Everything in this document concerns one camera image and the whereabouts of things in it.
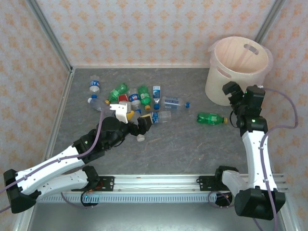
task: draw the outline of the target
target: soda bottle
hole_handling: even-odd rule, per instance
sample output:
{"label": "soda bottle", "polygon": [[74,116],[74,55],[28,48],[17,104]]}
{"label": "soda bottle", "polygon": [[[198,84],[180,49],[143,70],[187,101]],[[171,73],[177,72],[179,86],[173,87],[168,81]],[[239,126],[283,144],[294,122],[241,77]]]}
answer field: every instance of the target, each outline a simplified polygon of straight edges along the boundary
{"label": "soda bottle", "polygon": [[105,100],[106,104],[110,104],[114,101],[118,100],[119,95],[122,95],[124,93],[126,93],[128,90],[128,87],[125,83],[121,83],[117,88],[113,89],[108,96],[108,99]]}
{"label": "soda bottle", "polygon": [[[140,117],[140,112],[139,111],[135,111],[134,115],[132,116],[132,118],[130,119],[131,122],[133,122],[134,124],[138,125],[138,118]],[[137,136],[137,141],[141,142],[144,141],[144,135],[139,134]]]}
{"label": "soda bottle", "polygon": [[221,117],[214,113],[203,113],[199,112],[197,116],[197,122],[200,124],[226,124],[228,122],[227,118]]}
{"label": "soda bottle", "polygon": [[90,92],[91,94],[100,93],[100,77],[97,75],[90,76]]}
{"label": "soda bottle", "polygon": [[140,99],[139,99],[137,89],[136,88],[130,89],[128,91],[127,95],[129,97],[129,100],[131,101],[131,109],[133,111],[138,111],[138,112],[141,113],[141,109],[140,109],[141,102],[140,102]]}
{"label": "soda bottle", "polygon": [[138,93],[141,98],[141,103],[144,105],[144,109],[147,111],[150,110],[151,98],[148,88],[145,85],[142,85],[138,88]]}

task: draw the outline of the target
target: pink wallpaper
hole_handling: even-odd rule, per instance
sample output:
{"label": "pink wallpaper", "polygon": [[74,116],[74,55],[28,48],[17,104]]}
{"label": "pink wallpaper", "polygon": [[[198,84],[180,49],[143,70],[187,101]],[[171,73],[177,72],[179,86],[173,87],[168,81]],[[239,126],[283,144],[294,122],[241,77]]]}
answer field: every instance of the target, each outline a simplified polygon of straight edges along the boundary
{"label": "pink wallpaper", "polygon": [[254,39],[274,0],[39,0],[71,65],[209,65],[223,37]]}
{"label": "pink wallpaper", "polygon": [[[290,193],[297,202],[296,214],[308,227],[308,7],[289,0],[263,43],[271,50],[274,67],[265,86],[282,90],[295,102],[299,115],[296,130],[281,129],[269,139],[276,172],[287,174]],[[291,105],[282,96],[267,93],[263,116],[269,125],[293,124]]]}
{"label": "pink wallpaper", "polygon": [[[0,1],[0,188],[3,173],[38,164],[43,157],[67,71],[25,0]],[[0,195],[0,209],[9,205]],[[0,214],[11,231],[16,215]]]}

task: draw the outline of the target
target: clear plastic bottle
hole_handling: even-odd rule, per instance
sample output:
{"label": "clear plastic bottle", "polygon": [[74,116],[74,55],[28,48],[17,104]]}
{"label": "clear plastic bottle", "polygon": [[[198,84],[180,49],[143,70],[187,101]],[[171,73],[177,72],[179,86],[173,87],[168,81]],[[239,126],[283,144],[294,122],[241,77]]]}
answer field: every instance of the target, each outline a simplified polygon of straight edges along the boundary
{"label": "clear plastic bottle", "polygon": [[170,111],[162,111],[162,112],[150,112],[152,117],[152,122],[154,124],[161,124],[171,120],[171,112]]}
{"label": "clear plastic bottle", "polygon": [[142,85],[141,87],[139,87],[138,94],[140,95],[141,103],[144,105],[144,109],[147,111],[150,110],[151,98],[147,86]]}
{"label": "clear plastic bottle", "polygon": [[141,113],[141,102],[136,88],[132,88],[127,93],[129,100],[131,101],[131,109]]}
{"label": "clear plastic bottle", "polygon": [[104,112],[105,116],[111,116],[112,110],[110,110],[110,106],[106,105],[102,101],[96,98],[96,95],[92,95],[92,98],[88,98],[88,103],[91,105],[92,108],[101,112]]}
{"label": "clear plastic bottle", "polygon": [[176,110],[182,110],[182,109],[187,109],[190,107],[189,102],[185,102],[181,98],[177,97],[168,97],[168,96],[163,96],[161,104],[163,108],[166,109],[176,109]]}
{"label": "clear plastic bottle", "polygon": [[[138,118],[140,117],[140,112],[139,111],[135,111],[134,115],[132,116],[132,118],[130,119],[131,122],[133,122],[134,124],[138,125]],[[139,134],[137,136],[137,141],[141,142],[144,141],[144,135]]]}
{"label": "clear plastic bottle", "polygon": [[97,75],[90,76],[90,92],[96,95],[100,93],[100,77]]}

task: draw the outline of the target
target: white bucket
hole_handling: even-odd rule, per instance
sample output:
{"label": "white bucket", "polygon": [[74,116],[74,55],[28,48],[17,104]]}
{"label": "white bucket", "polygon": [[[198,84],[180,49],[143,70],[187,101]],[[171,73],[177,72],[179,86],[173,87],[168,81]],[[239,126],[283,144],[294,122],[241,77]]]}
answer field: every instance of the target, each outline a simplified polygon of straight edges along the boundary
{"label": "white bucket", "polygon": [[222,106],[230,105],[222,86],[230,81],[243,91],[254,84],[262,85],[273,67],[271,52],[258,43],[242,37],[228,37],[215,42],[211,51],[210,70],[205,85],[208,98]]}

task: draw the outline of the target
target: blue bottle cap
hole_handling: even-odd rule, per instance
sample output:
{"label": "blue bottle cap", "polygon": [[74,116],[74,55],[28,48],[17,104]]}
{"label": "blue bottle cap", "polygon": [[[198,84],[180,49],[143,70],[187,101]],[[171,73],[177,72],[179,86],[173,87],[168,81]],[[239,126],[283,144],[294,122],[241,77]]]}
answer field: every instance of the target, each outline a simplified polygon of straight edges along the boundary
{"label": "blue bottle cap", "polygon": [[158,103],[154,104],[154,109],[159,110],[159,104]]}

